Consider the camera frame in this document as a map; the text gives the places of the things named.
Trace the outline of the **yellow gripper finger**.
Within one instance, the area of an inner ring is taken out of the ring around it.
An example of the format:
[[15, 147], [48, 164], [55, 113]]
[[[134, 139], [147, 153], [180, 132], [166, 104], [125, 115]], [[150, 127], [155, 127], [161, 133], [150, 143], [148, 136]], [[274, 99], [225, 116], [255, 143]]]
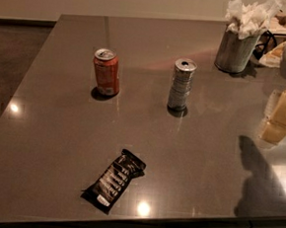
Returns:
[[266, 103], [259, 137], [269, 144], [278, 144], [286, 137], [286, 89], [274, 90]]

